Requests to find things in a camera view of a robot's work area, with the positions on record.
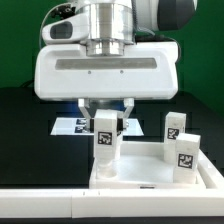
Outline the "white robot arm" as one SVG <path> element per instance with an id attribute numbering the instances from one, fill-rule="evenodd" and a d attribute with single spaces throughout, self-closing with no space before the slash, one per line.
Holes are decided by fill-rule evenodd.
<path id="1" fill-rule="evenodd" d="M 178 91 L 179 44 L 158 31 L 179 30 L 197 0 L 70 0 L 57 22 L 40 29 L 34 90 L 42 100 L 121 100 L 118 128 L 136 100 L 171 99 Z"/>

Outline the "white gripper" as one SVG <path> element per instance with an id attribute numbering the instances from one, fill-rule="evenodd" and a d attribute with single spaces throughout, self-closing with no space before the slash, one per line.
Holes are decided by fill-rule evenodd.
<path id="1" fill-rule="evenodd" d="M 127 127 L 134 99 L 170 99 L 178 91 L 174 42 L 143 42 L 127 45 L 122 56 L 86 55 L 79 44 L 44 47 L 36 62 L 34 90 L 44 100 L 78 100 L 94 131 L 88 99 L 124 99 L 124 111 L 117 113 L 117 131 Z"/>

